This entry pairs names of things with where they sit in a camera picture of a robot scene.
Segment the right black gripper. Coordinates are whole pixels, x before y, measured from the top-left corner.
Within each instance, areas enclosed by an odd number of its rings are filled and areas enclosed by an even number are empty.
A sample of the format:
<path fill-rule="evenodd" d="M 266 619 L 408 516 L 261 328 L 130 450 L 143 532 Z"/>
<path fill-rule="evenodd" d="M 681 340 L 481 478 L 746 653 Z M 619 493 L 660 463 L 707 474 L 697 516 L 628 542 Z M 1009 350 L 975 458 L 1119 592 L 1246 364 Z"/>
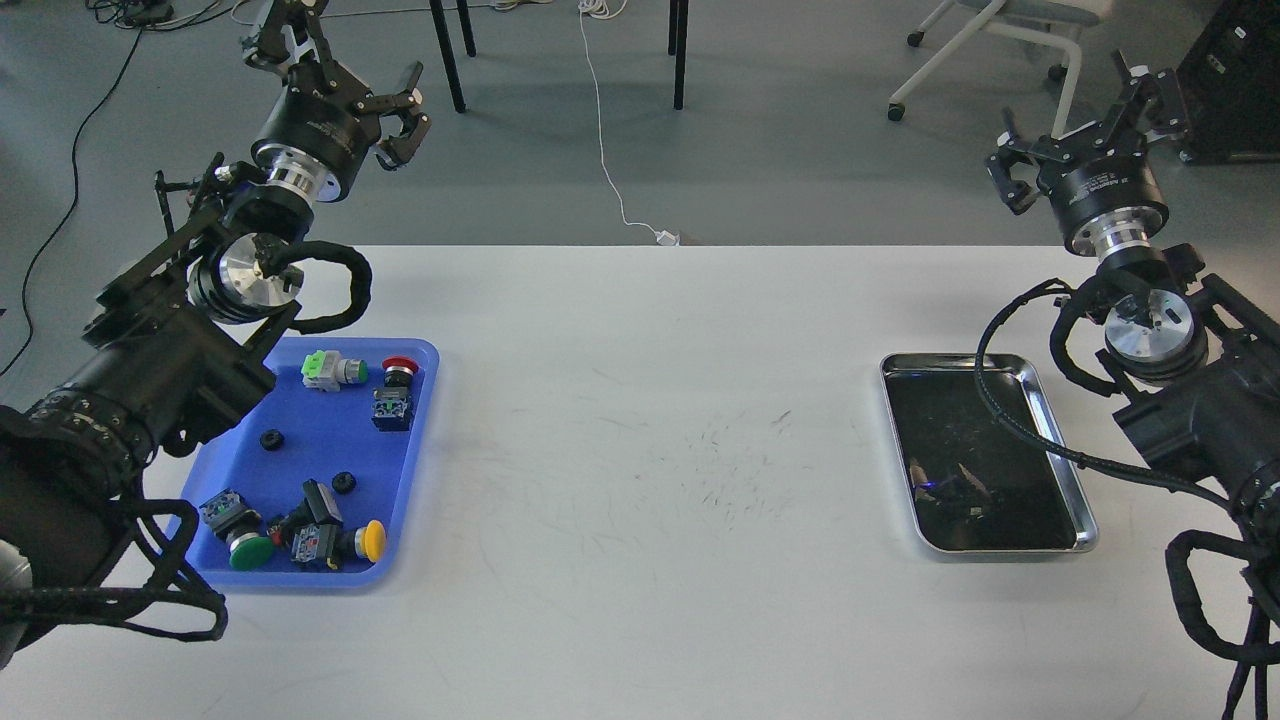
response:
<path fill-rule="evenodd" d="M 1006 208 L 1021 215 L 1039 197 L 1050 200 L 1064 249 L 1075 256 L 1112 256 L 1151 246 L 1165 227 L 1169 206 L 1148 161 L 1148 146 L 1190 132 L 1190 117 L 1175 70 L 1132 67 L 1111 53 L 1121 92 L 1087 152 L 1085 122 L 1065 136 L 1023 136 L 1010 108 L 1004 132 L 986 160 Z"/>

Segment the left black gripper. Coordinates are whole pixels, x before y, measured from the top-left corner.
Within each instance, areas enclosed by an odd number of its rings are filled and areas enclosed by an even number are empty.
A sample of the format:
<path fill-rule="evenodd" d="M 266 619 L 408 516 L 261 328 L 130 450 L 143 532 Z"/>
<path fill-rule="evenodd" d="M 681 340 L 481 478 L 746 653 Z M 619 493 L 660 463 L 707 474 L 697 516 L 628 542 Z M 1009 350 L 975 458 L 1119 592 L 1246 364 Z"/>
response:
<path fill-rule="evenodd" d="M 351 86 L 320 24 L 326 6 L 326 1 L 270 1 L 241 40 L 244 64 L 282 81 L 282 95 L 252 145 L 253 160 L 266 184 L 308 204 L 346 199 L 370 150 L 384 170 L 407 165 L 431 127 L 419 88 L 421 61 L 410 65 L 401 91 L 352 101 L 355 115 L 315 97 Z M 387 118 L 399 122 L 396 135 L 384 133 Z"/>

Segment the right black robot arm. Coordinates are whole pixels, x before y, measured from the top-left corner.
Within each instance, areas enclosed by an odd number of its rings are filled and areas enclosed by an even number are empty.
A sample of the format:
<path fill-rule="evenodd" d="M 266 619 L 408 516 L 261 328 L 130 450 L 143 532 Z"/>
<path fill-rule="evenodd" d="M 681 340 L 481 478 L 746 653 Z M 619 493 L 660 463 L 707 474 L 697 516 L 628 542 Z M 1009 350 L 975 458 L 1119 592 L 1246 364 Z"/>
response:
<path fill-rule="evenodd" d="M 1015 297 L 983 332 L 973 375 L 980 401 L 1019 439 L 1079 468 L 1222 509 L 1238 538 L 1184 530 L 1167 546 L 1172 602 L 1187 634 L 1236 665 L 1222 715 L 1234 717 L 1247 682 L 1254 715 L 1268 715 L 1268 670 L 1277 665 L 1279 328 L 1197 250 L 1160 250 L 1152 238 L 1169 206 L 1149 143 L 1189 128 L 1174 70 L 1130 67 L 1102 120 L 1060 138 L 1028 140 L 1010 110 L 986 168 L 1002 202 L 1023 214 L 1048 199 L 1065 249 L 1098 263 L 1078 287 L 1046 281 Z M 1033 299 L 1053 297 L 1050 354 L 1075 386 L 1126 406 L 1114 420 L 1144 460 L 1138 468 L 1041 437 L 1015 420 L 987 386 L 995 332 Z"/>

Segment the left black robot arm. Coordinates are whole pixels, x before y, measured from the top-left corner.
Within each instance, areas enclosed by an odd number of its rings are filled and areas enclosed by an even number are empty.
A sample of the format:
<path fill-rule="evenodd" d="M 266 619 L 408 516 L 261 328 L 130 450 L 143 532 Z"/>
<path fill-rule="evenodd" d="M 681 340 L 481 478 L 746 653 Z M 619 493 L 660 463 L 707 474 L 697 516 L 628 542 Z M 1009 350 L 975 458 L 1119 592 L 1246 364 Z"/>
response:
<path fill-rule="evenodd" d="M 3 409 L 3 661 L 60 625 L 166 637 L 137 618 L 159 603 L 227 602 L 187 561 L 195 506 L 147 498 L 145 469 L 237 427 L 275 387 L 266 357 L 289 332 L 353 325 L 371 302 L 357 250 L 307 240 L 314 209 L 347 197 L 366 158 L 411 161 L 430 128 L 419 78 L 375 94 L 339 63 L 323 1 L 274 1 L 244 63 L 282 79 L 248 161 L 216 155 L 184 182 L 189 215 L 99 295 L 96 354 L 26 411 Z"/>

